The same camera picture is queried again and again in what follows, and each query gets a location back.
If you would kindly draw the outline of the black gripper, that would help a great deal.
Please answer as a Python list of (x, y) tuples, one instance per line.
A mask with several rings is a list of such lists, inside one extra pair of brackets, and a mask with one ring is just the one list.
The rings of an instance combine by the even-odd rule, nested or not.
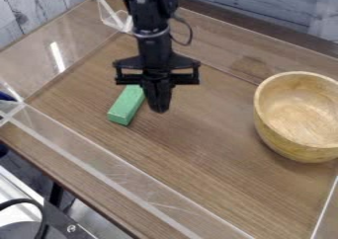
[[(164, 113), (169, 109), (171, 84), (195, 85), (199, 83), (200, 62), (172, 51), (168, 33), (157, 37), (136, 36), (139, 54), (115, 60), (115, 81), (117, 85), (140, 85), (153, 112)], [(159, 83), (159, 103), (156, 85)]]

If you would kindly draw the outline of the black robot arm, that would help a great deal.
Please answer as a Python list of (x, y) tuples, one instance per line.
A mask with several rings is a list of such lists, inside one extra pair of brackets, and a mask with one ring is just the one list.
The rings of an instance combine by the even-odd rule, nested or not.
[(200, 62), (173, 52), (169, 19), (187, 25), (175, 15), (177, 0), (124, 0), (132, 16), (132, 34), (139, 54), (116, 60), (117, 85), (139, 85), (149, 108), (161, 114), (169, 109), (171, 91), (176, 85), (199, 84)]

